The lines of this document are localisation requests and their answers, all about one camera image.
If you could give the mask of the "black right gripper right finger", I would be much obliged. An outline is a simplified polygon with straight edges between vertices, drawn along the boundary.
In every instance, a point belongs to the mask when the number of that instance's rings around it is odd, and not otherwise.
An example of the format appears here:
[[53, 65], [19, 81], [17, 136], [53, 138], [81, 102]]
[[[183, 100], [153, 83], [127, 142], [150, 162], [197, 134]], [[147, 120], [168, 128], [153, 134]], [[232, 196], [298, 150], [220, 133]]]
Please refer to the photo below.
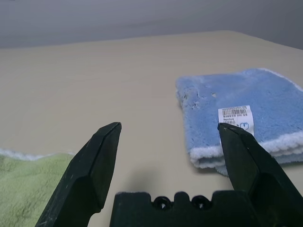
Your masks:
[[219, 123], [228, 176], [245, 191], [263, 227], [301, 227], [303, 197], [277, 161], [244, 129]]

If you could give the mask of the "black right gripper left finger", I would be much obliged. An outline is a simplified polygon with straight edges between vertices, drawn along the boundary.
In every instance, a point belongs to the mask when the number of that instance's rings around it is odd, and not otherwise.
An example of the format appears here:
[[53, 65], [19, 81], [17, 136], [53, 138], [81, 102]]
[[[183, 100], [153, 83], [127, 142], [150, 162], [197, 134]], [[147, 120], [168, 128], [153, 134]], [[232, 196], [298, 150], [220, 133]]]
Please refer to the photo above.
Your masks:
[[104, 205], [114, 173], [122, 125], [97, 130], [73, 157], [43, 210], [37, 227], [86, 227]]

